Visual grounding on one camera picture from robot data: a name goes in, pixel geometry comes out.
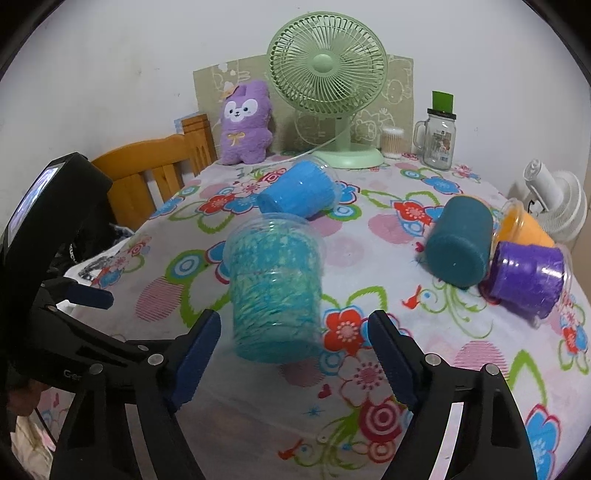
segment orange cup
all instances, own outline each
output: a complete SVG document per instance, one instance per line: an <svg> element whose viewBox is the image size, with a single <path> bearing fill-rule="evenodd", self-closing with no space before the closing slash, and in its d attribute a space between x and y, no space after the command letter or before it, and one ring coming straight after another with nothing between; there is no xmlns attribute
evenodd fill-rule
<svg viewBox="0 0 591 480"><path fill-rule="evenodd" d="M513 242L520 245L553 247L554 240L542 230L540 224L527 213L517 199L508 200L502 209L503 220L492 239L492 251L498 242Z"/></svg>

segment white fan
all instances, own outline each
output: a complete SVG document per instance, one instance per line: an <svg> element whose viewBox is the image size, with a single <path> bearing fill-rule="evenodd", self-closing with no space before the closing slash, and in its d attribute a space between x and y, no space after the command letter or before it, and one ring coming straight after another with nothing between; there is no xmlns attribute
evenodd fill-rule
<svg viewBox="0 0 591 480"><path fill-rule="evenodd" d="M523 172L525 184L543 210L536 220L552 240L570 242L587 218L587 197L571 171L550 173L540 160L532 160Z"/></svg>

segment table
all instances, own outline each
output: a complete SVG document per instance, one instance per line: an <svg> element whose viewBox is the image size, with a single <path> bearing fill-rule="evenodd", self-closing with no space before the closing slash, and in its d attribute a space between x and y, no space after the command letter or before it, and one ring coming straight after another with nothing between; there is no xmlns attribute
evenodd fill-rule
<svg viewBox="0 0 591 480"><path fill-rule="evenodd" d="M95 281L113 292L113 307L73 313L120 340L173 338L203 309L220 313L222 337L195 398L177 416L207 478L237 472L242 479L380 478L411 414L387 382L375 379L380 367L366 319L376 309L424 352L452 365L497 364L526 423L538 478L554 478L591 424L589 302L574 281L570 297L535 330L478 288L459 290L426 270L424 238L453 195L480 198L495 219L505 202L467 166L442 173L405 154L367 170L339 170L340 204L311 222L327 251L321 354L289 365L233 354L224 243L260 215L257 194L290 165L207 168L158 209ZM354 379L358 369L368 373L364 382ZM44 411L58 429L67 402L57 394ZM446 435L433 479L444 478L453 447L453 434Z"/></svg>

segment beige patterned board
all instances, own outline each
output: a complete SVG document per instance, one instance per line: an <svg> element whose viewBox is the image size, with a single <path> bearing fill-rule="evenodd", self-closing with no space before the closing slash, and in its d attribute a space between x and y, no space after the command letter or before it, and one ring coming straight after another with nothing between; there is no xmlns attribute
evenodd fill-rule
<svg viewBox="0 0 591 480"><path fill-rule="evenodd" d="M274 134L271 151L302 151L329 140L335 134L334 119L322 119L296 111L269 82L267 56L232 60L193 72L199 111L207 113L216 148L219 148L222 93L233 85L251 79L265 79L273 104L269 129ZM388 56L388 77L381 94L353 119L352 138L356 142L378 145L381 126L404 128L402 147L410 151L414 113L413 60Z"/></svg>

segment purple cup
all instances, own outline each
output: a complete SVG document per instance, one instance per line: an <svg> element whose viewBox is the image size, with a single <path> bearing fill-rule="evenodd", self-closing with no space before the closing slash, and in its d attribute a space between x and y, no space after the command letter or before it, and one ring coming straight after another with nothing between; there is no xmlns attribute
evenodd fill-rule
<svg viewBox="0 0 591 480"><path fill-rule="evenodd" d="M570 255L563 247L499 242L491 264L491 296L546 318L570 289Z"/></svg>

